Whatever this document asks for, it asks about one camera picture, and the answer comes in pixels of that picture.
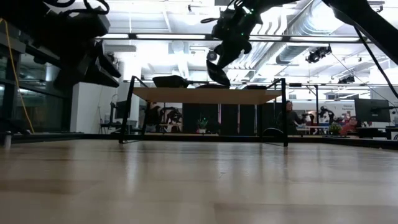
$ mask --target wooden floor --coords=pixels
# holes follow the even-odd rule
[[[398,153],[81,140],[0,150],[0,223],[398,223]]]

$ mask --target table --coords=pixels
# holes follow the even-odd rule
[[[279,90],[230,90],[134,87],[133,93],[148,102],[261,105],[282,94]]]
[[[143,87],[134,87],[135,81],[141,83]],[[282,90],[269,90],[270,87],[281,83]],[[127,104],[123,116],[123,123],[119,143],[124,142],[124,134],[127,123],[127,117],[131,109],[131,98],[135,94],[139,98],[146,100],[147,111],[150,110],[150,102],[168,102],[168,103],[200,103],[200,104],[224,104],[224,105],[262,105],[270,100],[282,96],[282,107],[286,107],[286,82],[284,78],[274,81],[271,85],[262,90],[230,90],[223,88],[149,88],[137,77],[132,77],[127,94]],[[259,107],[258,114],[262,114],[262,107]],[[283,120],[286,121],[286,110],[282,110]],[[142,129],[146,129],[147,116],[144,118]],[[258,116],[257,122],[262,129],[262,116]],[[283,125],[282,136],[284,146],[288,144],[287,123]],[[262,131],[259,133],[259,141],[262,142]]]

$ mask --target black metal frame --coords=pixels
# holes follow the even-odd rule
[[[129,117],[129,113],[131,111],[131,98],[132,98],[132,93],[134,91],[134,84],[136,82],[136,80],[139,81],[139,83],[141,83],[143,86],[145,86],[146,88],[149,88],[145,83],[143,83],[141,81],[141,79],[139,79],[136,76],[132,76],[131,77],[131,82],[130,82],[130,86],[129,86],[129,91],[127,94],[127,102],[126,102],[126,107],[124,108],[124,114],[123,114],[123,122],[122,122],[122,128],[120,130],[120,135],[119,135],[119,143],[122,144],[124,142],[124,138],[125,138],[125,133],[126,133],[126,128],[127,128],[127,119]],[[141,131],[141,136],[145,135],[145,129],[147,127],[147,112],[150,109],[150,102],[147,102],[147,108],[146,108],[146,113],[145,113],[145,118],[144,118],[144,124],[142,125],[142,131]]]
[[[138,77],[133,76],[131,77],[130,81],[130,86],[129,86],[129,91],[127,94],[127,103],[126,107],[124,109],[124,115],[123,115],[123,122],[122,122],[122,128],[120,130],[120,135],[119,135],[119,143],[123,144],[124,141],[126,140],[126,128],[127,128],[127,119],[129,117],[129,113],[131,110],[131,99],[132,99],[132,94],[134,91],[134,84],[135,81],[138,81],[142,85],[148,88],[148,86],[142,82]],[[265,90],[270,89],[271,87],[275,87],[276,85],[280,83],[282,86],[282,119],[283,119],[283,124],[282,124],[282,131],[283,131],[283,138],[281,139],[281,142],[284,143],[284,147],[287,147],[289,144],[289,139],[287,137],[287,122],[286,122],[286,80],[284,78],[280,78],[278,80],[275,80],[271,85],[267,86]],[[264,136],[263,136],[263,128],[262,128],[262,105],[258,105],[258,113],[257,113],[257,123],[259,125],[258,129],[259,133],[257,134],[259,138],[248,138],[244,137],[247,139],[250,139],[251,142],[264,142]],[[150,139],[150,140],[156,140],[156,139],[161,139],[164,138],[165,136],[150,136],[149,138],[145,138],[148,136],[145,136],[145,130],[147,126],[147,112],[150,110],[150,102],[147,101],[147,108],[146,108],[146,113],[144,116],[144,124],[142,125],[142,130],[141,130],[141,135],[140,136],[134,136],[134,140],[145,140],[145,139]],[[206,136],[177,136],[176,138],[181,139],[181,141],[184,141],[184,139],[196,139],[196,141],[202,141],[203,138]],[[228,136],[220,136],[220,137],[215,137],[215,139],[218,139],[218,141],[223,141],[224,138],[227,138]]]

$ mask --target window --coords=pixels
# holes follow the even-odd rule
[[[35,132],[62,131],[63,99],[25,89],[21,93]],[[30,129],[19,93],[13,118],[20,120],[23,128]]]
[[[7,68],[7,58],[0,56],[0,79],[6,78],[6,68]]]
[[[41,64],[37,62],[31,55],[21,55],[18,79],[20,83],[46,89],[49,85],[52,85],[55,77],[57,77],[59,68],[50,63]]]

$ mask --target black cable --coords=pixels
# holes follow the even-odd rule
[[[73,3],[75,3],[76,0],[69,0],[68,2],[58,2],[58,0],[43,0],[43,2],[55,6],[55,7],[69,7]]]
[[[63,12],[64,16],[69,16],[71,13],[85,13],[85,14],[95,14],[95,15],[107,15],[109,13],[109,4],[105,2],[105,0],[96,0],[100,2],[106,10],[94,10],[90,4],[88,3],[87,0],[84,0],[83,2],[85,3],[86,9],[71,9]]]
[[[387,98],[385,98],[384,96],[382,96],[380,93],[378,93],[376,90],[373,90],[370,86],[368,86],[368,84],[367,83],[365,83],[364,81],[362,81],[358,76],[356,76],[350,69],[348,69],[347,68],[347,66],[345,66],[344,64],[343,64],[343,62],[341,62],[341,60],[340,59],[338,59],[337,57],[336,57],[336,55],[334,55],[333,53],[331,53],[333,56],[334,56],[334,58],[337,60],[337,61],[339,61],[339,63],[343,66],[343,67],[345,67],[345,69],[348,71],[348,72],[350,72],[350,74],[352,75],[352,76],[354,76],[356,79],[358,79],[361,83],[363,83],[363,85],[366,85],[366,87],[368,87],[370,90],[372,90],[375,94],[377,94],[377,95],[379,95],[381,98],[383,98],[383,99],[385,99],[385,100],[387,100]]]
[[[89,10],[93,10],[93,8],[91,7],[91,5],[88,3],[88,0],[83,0],[83,3],[85,4],[86,8]]]
[[[376,67],[379,69],[379,71],[381,72],[381,74],[384,76],[384,78],[386,79],[388,86],[390,87],[392,93],[394,94],[394,96],[396,96],[396,98],[398,99],[398,93],[396,92],[395,88],[392,86],[390,79],[388,79],[386,73],[384,72],[383,68],[380,66],[380,63],[377,61],[376,57],[374,56],[372,50],[370,49],[369,45],[366,43],[365,38],[363,38],[361,32],[358,30],[358,28],[354,27],[356,33],[358,34],[359,38],[361,39],[361,42],[363,43],[363,45],[365,46],[366,50],[368,50],[369,55],[372,57],[374,63],[376,64]]]

